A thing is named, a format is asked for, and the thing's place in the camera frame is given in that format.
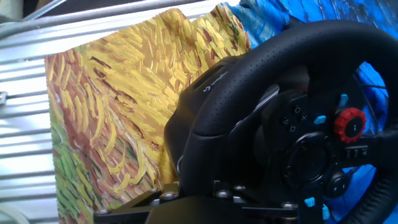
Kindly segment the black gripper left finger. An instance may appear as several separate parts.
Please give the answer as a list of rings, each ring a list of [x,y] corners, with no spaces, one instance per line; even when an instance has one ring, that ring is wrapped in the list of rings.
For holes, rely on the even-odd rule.
[[[178,198],[178,182],[165,184],[163,189],[148,190],[118,208],[96,211],[93,221],[95,224],[145,223],[153,208]]]

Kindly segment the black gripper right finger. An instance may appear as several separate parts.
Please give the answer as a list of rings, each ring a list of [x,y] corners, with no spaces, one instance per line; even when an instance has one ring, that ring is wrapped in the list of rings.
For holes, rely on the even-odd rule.
[[[232,202],[240,208],[251,223],[299,224],[299,206],[292,202],[271,205],[262,202],[255,192],[243,185],[214,181],[213,198]]]

